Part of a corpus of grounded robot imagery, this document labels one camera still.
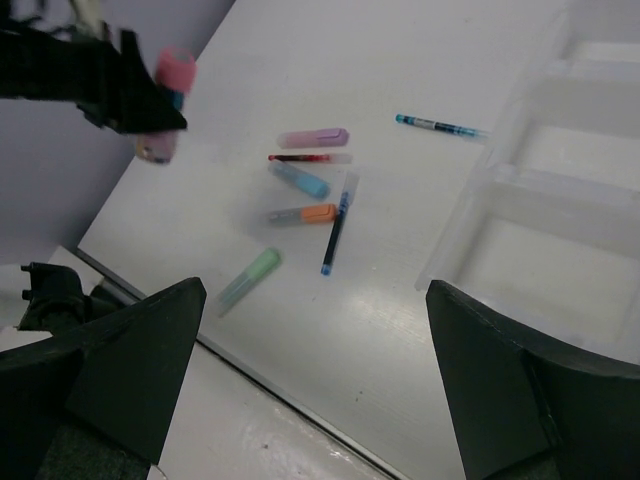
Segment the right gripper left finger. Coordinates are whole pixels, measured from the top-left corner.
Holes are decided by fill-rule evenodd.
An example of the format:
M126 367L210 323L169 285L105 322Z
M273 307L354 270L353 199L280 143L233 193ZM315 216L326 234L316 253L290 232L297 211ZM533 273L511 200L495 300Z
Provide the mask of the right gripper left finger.
M4 479L145 479L158 465L206 290L188 278L1 354Z

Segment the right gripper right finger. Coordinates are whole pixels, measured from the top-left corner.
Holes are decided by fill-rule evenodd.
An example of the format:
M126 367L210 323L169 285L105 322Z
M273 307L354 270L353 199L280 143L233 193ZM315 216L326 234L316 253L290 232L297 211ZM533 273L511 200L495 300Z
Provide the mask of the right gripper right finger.
M504 316L441 280L429 326L469 479L636 479L639 368Z

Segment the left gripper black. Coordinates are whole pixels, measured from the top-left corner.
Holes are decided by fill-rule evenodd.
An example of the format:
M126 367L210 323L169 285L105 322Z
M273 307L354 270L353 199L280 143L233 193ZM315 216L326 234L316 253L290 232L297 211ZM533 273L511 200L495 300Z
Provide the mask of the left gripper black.
M16 20L1 22L1 97L75 104L93 125L121 135L182 131L187 121L148 73L138 37L61 40Z

